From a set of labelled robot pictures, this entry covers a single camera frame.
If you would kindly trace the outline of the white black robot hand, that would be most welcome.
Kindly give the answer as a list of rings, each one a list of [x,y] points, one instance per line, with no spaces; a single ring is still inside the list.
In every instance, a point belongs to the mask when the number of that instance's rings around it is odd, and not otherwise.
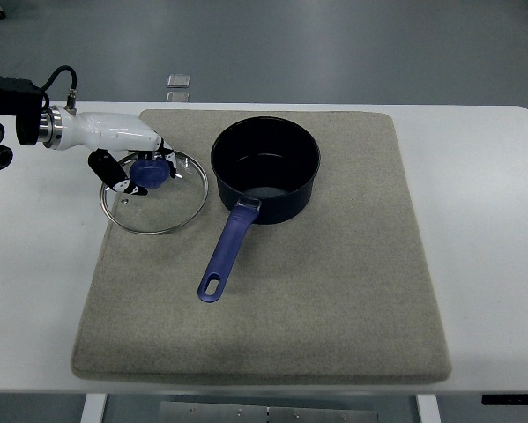
[[[83,145],[91,150],[88,166],[115,192],[145,196],[176,177],[175,151],[150,126],[134,115],[58,109],[60,121],[48,141],[55,150]],[[138,169],[127,173],[111,152],[135,152]]]

